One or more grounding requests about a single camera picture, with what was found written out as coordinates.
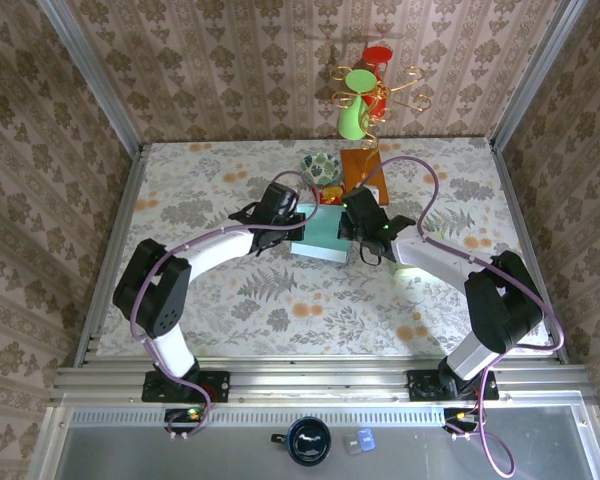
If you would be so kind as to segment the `light blue cloth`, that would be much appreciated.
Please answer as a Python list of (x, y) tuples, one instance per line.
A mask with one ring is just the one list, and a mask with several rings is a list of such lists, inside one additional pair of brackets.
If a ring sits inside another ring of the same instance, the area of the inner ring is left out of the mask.
[(346, 264), (349, 261), (351, 242), (338, 238), (343, 213), (341, 206), (321, 205), (316, 215), (305, 225), (304, 238), (291, 243), (290, 253)]

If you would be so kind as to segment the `light green cloth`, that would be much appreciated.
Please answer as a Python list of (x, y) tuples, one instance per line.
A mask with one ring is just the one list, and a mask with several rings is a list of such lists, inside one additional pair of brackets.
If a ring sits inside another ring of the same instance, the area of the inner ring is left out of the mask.
[(415, 227), (402, 230), (391, 242), (395, 258), (395, 276), (423, 273), (442, 278), (453, 267), (448, 255), (428, 242)]

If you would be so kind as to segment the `wooden base board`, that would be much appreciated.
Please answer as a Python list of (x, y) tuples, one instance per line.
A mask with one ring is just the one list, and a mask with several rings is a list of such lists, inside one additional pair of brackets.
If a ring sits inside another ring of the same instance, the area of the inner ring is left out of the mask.
[(348, 193), (363, 180), (369, 178), (366, 186), (373, 186), (378, 190), (380, 206), (388, 206), (389, 194), (384, 173), (380, 167), (380, 154), (364, 149), (342, 150), (340, 154), (344, 191)]

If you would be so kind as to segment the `leaf pattern bowl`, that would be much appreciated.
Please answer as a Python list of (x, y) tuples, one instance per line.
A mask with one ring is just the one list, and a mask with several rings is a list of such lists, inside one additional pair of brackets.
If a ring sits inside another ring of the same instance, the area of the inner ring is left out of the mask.
[(337, 183), (342, 175), (340, 161), (331, 154), (309, 154), (300, 162), (301, 173), (313, 184), (327, 186)]

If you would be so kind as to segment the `green plastic goblet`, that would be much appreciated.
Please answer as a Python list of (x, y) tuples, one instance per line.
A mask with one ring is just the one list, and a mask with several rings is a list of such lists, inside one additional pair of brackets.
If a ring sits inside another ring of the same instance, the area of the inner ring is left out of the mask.
[(339, 100), (343, 106), (338, 124), (339, 133), (347, 140), (361, 140), (366, 136), (361, 126), (366, 107), (363, 96), (376, 86), (376, 76), (368, 70), (355, 69), (345, 75), (344, 83), (348, 91)]

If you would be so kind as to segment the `floral table mat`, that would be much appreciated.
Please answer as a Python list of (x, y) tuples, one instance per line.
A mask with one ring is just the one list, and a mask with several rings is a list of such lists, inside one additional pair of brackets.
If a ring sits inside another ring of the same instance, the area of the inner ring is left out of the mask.
[[(151, 146), (123, 258), (151, 238), (168, 247), (216, 228), (260, 199), (274, 178), (296, 191), (302, 158), (338, 155), (344, 140), (164, 143)], [(389, 216), (495, 255), (520, 243), (483, 138), (389, 139), (380, 154)], [(180, 326), (197, 356), (410, 355), (442, 357), (469, 332), (464, 297), (390, 262), (346, 264), (281, 244), (231, 260), (191, 285)]]

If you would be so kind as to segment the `red plastic goblet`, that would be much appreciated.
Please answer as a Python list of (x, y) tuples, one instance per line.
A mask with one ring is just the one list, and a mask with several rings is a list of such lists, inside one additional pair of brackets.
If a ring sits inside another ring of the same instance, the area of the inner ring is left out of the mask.
[(365, 68), (372, 72), (376, 79), (376, 85), (372, 92), (362, 97), (374, 119), (382, 119), (386, 112), (388, 88), (384, 84), (382, 74), (392, 56), (393, 51), (385, 46), (367, 47), (362, 53)]

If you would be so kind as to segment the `small black connector board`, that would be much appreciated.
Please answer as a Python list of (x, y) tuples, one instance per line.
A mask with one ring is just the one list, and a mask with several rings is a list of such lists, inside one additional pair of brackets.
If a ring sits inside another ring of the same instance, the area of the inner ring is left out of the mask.
[(478, 411), (476, 408), (445, 408), (443, 428), (449, 433), (464, 434), (478, 430)]
[(190, 435), (200, 424), (204, 411), (197, 407), (167, 409), (164, 413), (165, 430), (174, 435)]

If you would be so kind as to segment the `dark blue mug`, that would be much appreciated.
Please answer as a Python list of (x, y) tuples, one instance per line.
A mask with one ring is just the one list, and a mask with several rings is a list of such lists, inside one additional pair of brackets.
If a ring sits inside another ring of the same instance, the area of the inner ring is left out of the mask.
[(290, 458), (304, 467), (323, 462), (331, 449), (332, 438), (328, 426), (316, 417), (296, 420), (285, 434), (272, 434), (270, 442), (283, 445)]

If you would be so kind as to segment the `aluminium side rail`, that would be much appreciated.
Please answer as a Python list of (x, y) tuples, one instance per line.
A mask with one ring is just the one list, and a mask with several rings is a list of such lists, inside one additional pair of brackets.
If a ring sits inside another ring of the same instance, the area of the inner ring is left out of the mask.
[(135, 204), (143, 183), (150, 150), (150, 145), (142, 145), (132, 162), (76, 350), (73, 362), (74, 368), (80, 368), (85, 364), (89, 342), (100, 331), (112, 302), (116, 275), (121, 263)]
[[(499, 149), (497, 147), (497, 145), (494, 146), (492, 143), (493, 142), (489, 141), (488, 145), (490, 147), (490, 151), (491, 151), (491, 154), (494, 159), (494, 164), (495, 164), (496, 169), (499, 174), (502, 189), (503, 189), (503, 192), (506, 197), (506, 200), (507, 200), (507, 203), (509, 206), (509, 210), (511, 213), (512, 221), (514, 223), (515, 230), (518, 235), (520, 249), (521, 249), (523, 258), (524, 258), (526, 266), (530, 272), (530, 276), (536, 284), (536, 287), (539, 291), (541, 298), (547, 304), (547, 306), (549, 307), (551, 312), (554, 313), (553, 306), (551, 304), (550, 295), (546, 288), (544, 278), (543, 278), (543, 275), (542, 275), (542, 272), (541, 272), (541, 269), (538, 264), (538, 260), (537, 260), (537, 257), (536, 257), (535, 251), (534, 251), (534, 247), (531, 242), (531, 237), (529, 235), (529, 231), (528, 231), (528, 228), (527, 228), (524, 216), (523, 216), (523, 212), (522, 212), (522, 209), (519, 204), (519, 199), (516, 194), (511, 176), (508, 172), (507, 165), (504, 160), (502, 151), (501, 151), (501, 149)], [(555, 358), (560, 364), (569, 364), (570, 360), (569, 360), (568, 354), (566, 352), (565, 344), (564, 344), (563, 328), (562, 328), (560, 322), (558, 320), (556, 320), (556, 321), (558, 323), (558, 327), (560, 327), (559, 329), (556, 329), (555, 323), (552, 323), (552, 321), (550, 319), (544, 321), (545, 328), (549, 332), (550, 340), (553, 340), (555, 342), (556, 339), (558, 338), (558, 334), (561, 332), (563, 333), (563, 344), (562, 344), (561, 348), (554, 351), (551, 355), (552, 355), (552, 358)]]

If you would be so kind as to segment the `aluminium frame cross rails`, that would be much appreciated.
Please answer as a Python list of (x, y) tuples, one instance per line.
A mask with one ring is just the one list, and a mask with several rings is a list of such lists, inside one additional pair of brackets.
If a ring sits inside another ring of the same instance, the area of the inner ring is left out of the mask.
[[(399, 405), (408, 400), (407, 373), (434, 369), (432, 358), (404, 356), (203, 357), (202, 368), (230, 374), (229, 403), (245, 406)], [(59, 369), (53, 406), (137, 404), (150, 362), (144, 357), (92, 356)], [(594, 398), (586, 370), (552, 357), (521, 357), (495, 370), (500, 405), (545, 404), (561, 396)]]

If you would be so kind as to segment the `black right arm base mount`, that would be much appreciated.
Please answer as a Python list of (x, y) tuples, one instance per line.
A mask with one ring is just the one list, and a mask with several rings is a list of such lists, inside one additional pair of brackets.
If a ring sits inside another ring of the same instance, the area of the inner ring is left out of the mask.
[(406, 387), (413, 402), (477, 400), (483, 373), (470, 380), (439, 370), (409, 370)]

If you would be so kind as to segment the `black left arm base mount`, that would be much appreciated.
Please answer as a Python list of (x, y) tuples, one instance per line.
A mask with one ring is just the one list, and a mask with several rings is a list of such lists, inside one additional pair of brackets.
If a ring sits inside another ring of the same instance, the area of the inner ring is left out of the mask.
[[(230, 390), (230, 373), (205, 371), (194, 373), (185, 380), (196, 384), (210, 397), (212, 403), (227, 403)], [(168, 379), (159, 371), (145, 375), (141, 400), (146, 403), (204, 403), (204, 396), (196, 389)]]

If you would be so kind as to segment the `aluminium corner post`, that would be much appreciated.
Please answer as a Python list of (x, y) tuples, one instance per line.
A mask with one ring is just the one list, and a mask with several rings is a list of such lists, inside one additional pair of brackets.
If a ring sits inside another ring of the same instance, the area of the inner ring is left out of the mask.
[(127, 114), (121, 96), (108, 79), (105, 66), (72, 13), (67, 0), (38, 0), (60, 41), (91, 89), (117, 138), (131, 157), (141, 150), (142, 141)]
[(494, 152), (504, 151), (581, 16), (586, 3), (587, 0), (559, 0), (537, 48), (531, 55), (490, 137)]

